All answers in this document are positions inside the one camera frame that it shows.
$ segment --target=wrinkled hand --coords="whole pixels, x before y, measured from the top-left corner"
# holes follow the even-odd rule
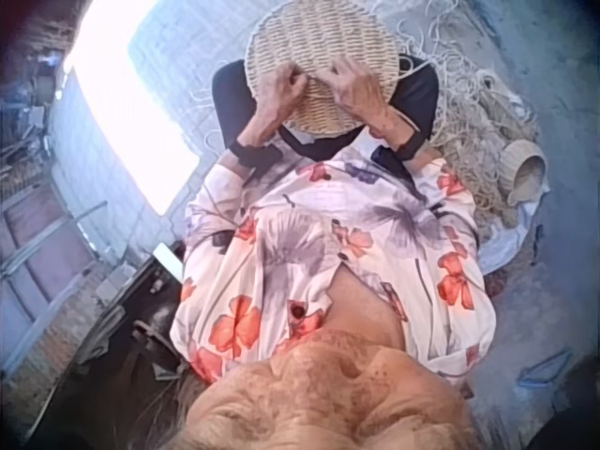
[[[367,125],[376,127],[387,115],[378,77],[366,65],[340,56],[331,67],[317,70],[316,76],[331,88],[337,105]]]
[[[295,63],[284,63],[259,79],[256,115],[281,125],[302,100],[308,76]]]

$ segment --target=woven basket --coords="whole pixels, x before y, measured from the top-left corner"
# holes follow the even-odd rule
[[[286,126],[316,137],[337,136],[362,123],[341,110],[329,88],[312,75],[339,55],[351,56],[377,73],[389,101],[398,82],[394,37],[375,16],[346,0],[292,0],[271,11],[247,46],[247,83],[256,97],[262,74],[294,61],[310,79],[304,100]]]
[[[499,184],[510,206],[540,199],[547,165],[544,152],[531,141],[514,141],[502,150]]]

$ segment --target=floral blouse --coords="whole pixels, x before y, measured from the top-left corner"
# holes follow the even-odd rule
[[[279,136],[272,143],[284,158],[267,174],[245,183],[215,165],[187,207],[175,348],[209,383],[268,359],[322,325],[326,291],[346,264],[393,307],[407,354],[462,381],[496,320],[477,265],[473,196],[445,160],[413,173],[412,185],[354,144],[314,163]]]

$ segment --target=woman's forearm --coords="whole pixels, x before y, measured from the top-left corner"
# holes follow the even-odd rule
[[[374,118],[369,126],[374,128],[395,152],[401,152],[402,146],[414,134],[413,126],[400,117],[392,107],[387,108],[379,117]],[[410,173],[417,173],[429,162],[441,157],[442,154],[426,141],[412,159],[404,161],[404,166]]]
[[[277,120],[272,120],[264,114],[256,113],[252,116],[246,128],[240,133],[237,141],[247,149],[254,149],[251,151],[260,152],[263,144],[270,139],[277,129]],[[237,156],[230,150],[221,155],[217,164],[226,167],[244,180],[247,180],[252,173],[252,169],[240,164]]]

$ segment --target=woman's hand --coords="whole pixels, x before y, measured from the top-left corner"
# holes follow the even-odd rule
[[[284,63],[263,75],[257,89],[256,112],[238,141],[242,145],[262,145],[290,117],[307,84],[307,74],[295,63]]]
[[[377,75],[366,65],[340,56],[330,68],[318,70],[316,76],[331,88],[337,105],[370,127],[378,128],[389,115]]]

